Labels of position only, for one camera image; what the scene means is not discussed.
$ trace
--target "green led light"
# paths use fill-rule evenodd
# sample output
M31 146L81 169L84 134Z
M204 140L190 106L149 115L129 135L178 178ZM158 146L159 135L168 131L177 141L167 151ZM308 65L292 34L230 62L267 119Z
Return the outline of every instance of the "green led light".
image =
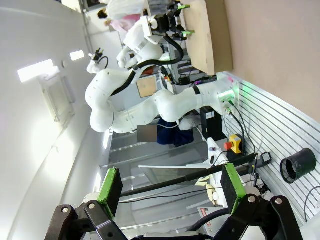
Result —
M225 97L235 98L234 91L232 89L230 89L228 91L225 91L225 92L218 94L218 98L220 98L220 99L225 98Z
M248 87L246 87L245 85L242 87L242 94L243 94L243 96L244 97L247 97L247 96L249 96L249 95L251 95L251 93L253 92L252 90L251 90L251 88L248 88Z
M191 35L191 34L194 34L195 31L183 31L182 34L184 35Z
M188 8L190 8L190 5L180 5L180 6L178 6L178 10L180 10L180 9L188 9Z

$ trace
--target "pegboard wall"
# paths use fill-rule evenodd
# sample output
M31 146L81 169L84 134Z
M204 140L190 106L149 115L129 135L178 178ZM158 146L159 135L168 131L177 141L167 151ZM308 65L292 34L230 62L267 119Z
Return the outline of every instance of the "pegboard wall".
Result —
M313 187L320 186L320 124L249 82L230 73L221 73L219 77L223 76L232 78L239 86L239 111L257 152L271 153L271 164L259 168L258 173L274 195L284 195L290 200L299 225L303 225L306 222L304 207L307 195ZM229 116L223 118L223 131L226 136L241 134L239 125ZM247 151L253 153L253 145L247 137L246 145ZM280 173L281 160L303 148L309 148L315 154L316 168L293 184L288 184ZM320 212L319 201L320 189L315 189L306 202L307 220Z

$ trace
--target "person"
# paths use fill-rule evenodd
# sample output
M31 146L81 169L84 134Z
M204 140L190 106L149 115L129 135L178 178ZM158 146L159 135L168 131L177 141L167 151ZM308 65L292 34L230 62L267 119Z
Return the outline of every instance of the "person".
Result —
M143 12L145 0L99 0L107 4L106 14L111 20L120 20L128 15L140 15Z
M157 123L156 142L160 145L173 144L176 148L194 141L193 128L201 125L199 115L190 113L183 117L179 126L176 122L166 122L162 118Z
M98 12L99 19L107 19L107 9L104 7L102 10ZM116 31L120 33L126 34L140 19L140 14L132 14L124 16L122 19L119 20L112 20L108 19L104 22L106 27L112 26Z

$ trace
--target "black cylindrical cup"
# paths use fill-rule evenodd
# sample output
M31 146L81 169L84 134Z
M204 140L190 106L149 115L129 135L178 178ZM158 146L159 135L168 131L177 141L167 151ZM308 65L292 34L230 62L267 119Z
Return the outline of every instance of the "black cylindrical cup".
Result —
M280 173L285 182L292 184L299 178L315 170L316 164L315 154L309 148L304 148L281 161Z

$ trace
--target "black electronic device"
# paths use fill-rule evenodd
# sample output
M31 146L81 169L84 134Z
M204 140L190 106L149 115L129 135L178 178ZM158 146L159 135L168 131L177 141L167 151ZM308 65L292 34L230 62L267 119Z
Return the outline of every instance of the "black electronic device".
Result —
M250 169L248 173L255 174L256 169L267 166L269 163L271 163L271 160L272 158L271 158L270 152L262 153L259 158L256 158L255 160L252 160L251 162L249 162Z
M222 132L222 116L212 107L204 106L200 108L202 134L205 139L213 138L214 141L226 139Z

